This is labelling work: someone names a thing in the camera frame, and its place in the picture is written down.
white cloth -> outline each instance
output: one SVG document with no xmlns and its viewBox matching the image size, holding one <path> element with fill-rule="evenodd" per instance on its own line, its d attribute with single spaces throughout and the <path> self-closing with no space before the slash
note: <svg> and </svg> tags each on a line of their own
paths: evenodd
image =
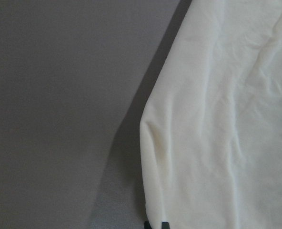
<svg viewBox="0 0 282 229">
<path fill-rule="evenodd" d="M 282 0 L 193 0 L 140 138 L 153 229 L 282 229 Z"/>
</svg>

black object at bottom edge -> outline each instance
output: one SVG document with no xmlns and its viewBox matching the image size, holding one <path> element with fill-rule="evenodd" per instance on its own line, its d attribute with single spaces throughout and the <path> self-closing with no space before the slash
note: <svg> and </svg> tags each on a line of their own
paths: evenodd
<svg viewBox="0 0 282 229">
<path fill-rule="evenodd" d="M 144 229 L 151 229 L 149 221 L 144 222 Z M 170 224 L 168 222 L 162 222 L 161 229 L 170 229 Z"/>
</svg>

wrinkled white cloth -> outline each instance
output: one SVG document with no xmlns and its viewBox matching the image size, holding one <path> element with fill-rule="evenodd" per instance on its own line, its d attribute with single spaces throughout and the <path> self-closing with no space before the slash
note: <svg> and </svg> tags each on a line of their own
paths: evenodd
<svg viewBox="0 0 282 229">
<path fill-rule="evenodd" d="M 282 229 L 282 0 L 193 0 L 140 140 L 153 229 Z"/>
</svg>

white sheet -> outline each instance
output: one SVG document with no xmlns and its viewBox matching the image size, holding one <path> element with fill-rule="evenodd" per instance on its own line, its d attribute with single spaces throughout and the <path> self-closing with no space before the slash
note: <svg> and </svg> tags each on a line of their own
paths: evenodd
<svg viewBox="0 0 282 229">
<path fill-rule="evenodd" d="M 140 132 L 153 229 L 282 229 L 282 0 L 193 0 Z"/>
</svg>

gray fabric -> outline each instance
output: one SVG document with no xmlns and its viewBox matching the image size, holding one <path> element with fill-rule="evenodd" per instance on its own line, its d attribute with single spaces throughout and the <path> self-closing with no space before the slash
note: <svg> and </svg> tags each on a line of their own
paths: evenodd
<svg viewBox="0 0 282 229">
<path fill-rule="evenodd" d="M 143 227 L 139 121 L 189 4 L 0 0 L 0 229 Z"/>
</svg>

